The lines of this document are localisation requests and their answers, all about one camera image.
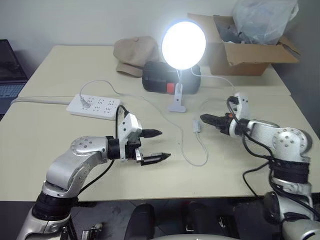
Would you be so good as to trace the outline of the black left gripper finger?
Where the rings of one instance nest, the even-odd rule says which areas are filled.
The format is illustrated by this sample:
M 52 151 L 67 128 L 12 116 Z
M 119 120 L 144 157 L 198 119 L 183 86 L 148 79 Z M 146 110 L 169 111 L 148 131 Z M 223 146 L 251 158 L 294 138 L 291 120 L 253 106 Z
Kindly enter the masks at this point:
M 152 165 L 159 162 L 164 161 L 165 159 L 171 156 L 170 153 L 160 152 L 160 153 L 153 153 L 149 156 L 144 156 L 140 161 L 141 166 Z
M 154 138 L 159 135 L 162 135 L 163 132 L 156 129 L 143 129 L 142 130 L 142 137 L 143 138 Z

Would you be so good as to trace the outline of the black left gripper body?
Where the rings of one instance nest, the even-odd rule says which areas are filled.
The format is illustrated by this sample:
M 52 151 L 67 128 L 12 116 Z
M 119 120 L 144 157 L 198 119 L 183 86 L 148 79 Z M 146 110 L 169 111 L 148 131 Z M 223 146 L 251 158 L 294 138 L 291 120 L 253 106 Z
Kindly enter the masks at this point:
M 125 144 L 125 157 L 128 160 L 135 160 L 137 163 L 143 161 L 143 154 L 140 152 L 140 147 L 142 146 L 140 137 L 141 131 L 131 132 Z

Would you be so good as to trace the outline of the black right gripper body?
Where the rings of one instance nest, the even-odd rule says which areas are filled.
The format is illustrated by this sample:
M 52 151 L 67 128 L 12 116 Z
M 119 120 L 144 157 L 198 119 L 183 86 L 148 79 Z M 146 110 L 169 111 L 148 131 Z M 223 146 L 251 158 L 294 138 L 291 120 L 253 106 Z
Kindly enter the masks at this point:
M 218 128 L 221 133 L 229 136 L 236 134 L 237 122 L 232 113 L 227 112 L 224 116 L 219 116 L 218 120 Z

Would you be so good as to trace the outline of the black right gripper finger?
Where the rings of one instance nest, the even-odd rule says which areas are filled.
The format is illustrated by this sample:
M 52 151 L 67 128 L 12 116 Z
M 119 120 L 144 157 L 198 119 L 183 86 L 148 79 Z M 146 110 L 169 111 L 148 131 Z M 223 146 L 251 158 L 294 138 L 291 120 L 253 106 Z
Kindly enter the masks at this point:
M 200 115 L 200 119 L 204 123 L 219 123 L 223 119 L 223 117 L 206 113 L 206 114 Z
M 222 129 L 222 124 L 220 121 L 207 121 L 206 124 L 215 127 L 219 131 Z

